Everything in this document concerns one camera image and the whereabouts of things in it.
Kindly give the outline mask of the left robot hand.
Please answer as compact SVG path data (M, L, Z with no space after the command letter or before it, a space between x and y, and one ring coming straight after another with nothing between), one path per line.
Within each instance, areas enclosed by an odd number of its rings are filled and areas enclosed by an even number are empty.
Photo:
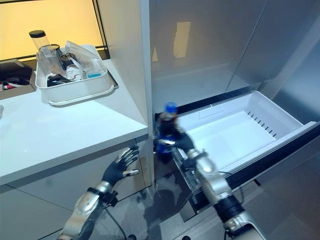
M138 175L140 170L128 170L128 167L138 160L139 147L137 145L127 147L115 160L106 168L102 176L102 181L114 186L120 180Z

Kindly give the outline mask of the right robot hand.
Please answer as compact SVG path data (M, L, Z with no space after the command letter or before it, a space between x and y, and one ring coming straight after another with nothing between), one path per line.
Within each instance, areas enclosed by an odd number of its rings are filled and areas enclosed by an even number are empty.
M170 151L173 148L183 150L185 153L195 149L194 143L190 136L182 129L173 127L169 130L169 135L159 137L156 144Z

